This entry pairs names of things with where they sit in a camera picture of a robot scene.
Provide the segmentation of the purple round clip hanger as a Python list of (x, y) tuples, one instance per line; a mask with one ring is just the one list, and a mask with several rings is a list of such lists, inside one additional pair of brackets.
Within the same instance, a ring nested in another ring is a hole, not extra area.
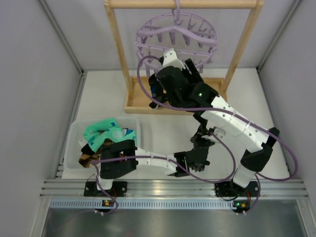
[(136, 31), (136, 55), (138, 59), (148, 55), (164, 58), (174, 50), (179, 60), (192, 59), (202, 73), (217, 50), (216, 31), (206, 19), (183, 12), (180, 2), (175, 3), (175, 9), (153, 17)]

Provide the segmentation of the green sock back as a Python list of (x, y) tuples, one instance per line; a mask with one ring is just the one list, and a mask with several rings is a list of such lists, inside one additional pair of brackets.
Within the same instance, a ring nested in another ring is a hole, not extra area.
[(136, 131), (134, 129), (120, 127), (114, 118), (89, 125), (83, 132), (83, 137), (93, 152), (97, 152), (107, 139), (114, 143), (133, 140), (137, 144)]

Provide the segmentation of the black sock with grey patch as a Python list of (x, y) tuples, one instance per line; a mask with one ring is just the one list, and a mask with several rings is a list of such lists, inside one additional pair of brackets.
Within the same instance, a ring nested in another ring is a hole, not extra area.
[(152, 74), (149, 79), (148, 79), (148, 83), (150, 86), (150, 92), (151, 92), (151, 96), (161, 102), (161, 103), (165, 103), (167, 101), (167, 97), (166, 94), (163, 92), (163, 88), (160, 84), (160, 82), (157, 80), (156, 75)]

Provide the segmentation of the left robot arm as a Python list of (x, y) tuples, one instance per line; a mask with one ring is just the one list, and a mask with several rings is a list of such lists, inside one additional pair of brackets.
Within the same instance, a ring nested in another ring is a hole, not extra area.
[(146, 151), (137, 147), (132, 140), (102, 146), (100, 160), (96, 163), (97, 190), (110, 190), (115, 179), (137, 169), (176, 178), (189, 176), (191, 170), (204, 171), (210, 165), (207, 160), (209, 148), (215, 144), (210, 140), (213, 131), (213, 128), (207, 129), (205, 124), (201, 124), (191, 138), (193, 148), (171, 155)]

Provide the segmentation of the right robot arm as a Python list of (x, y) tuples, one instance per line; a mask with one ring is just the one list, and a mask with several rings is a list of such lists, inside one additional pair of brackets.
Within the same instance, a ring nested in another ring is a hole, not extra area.
[(245, 151), (233, 175), (232, 186), (245, 190), (251, 179), (266, 166), (273, 152), (279, 130), (272, 127), (260, 130), (243, 115), (234, 110), (210, 85), (206, 84), (196, 69), (179, 69), (168, 66), (149, 77), (150, 107), (168, 102), (175, 108), (192, 112), (200, 126), (191, 142), (202, 141), (205, 135), (215, 132), (206, 127), (209, 121), (239, 140)]

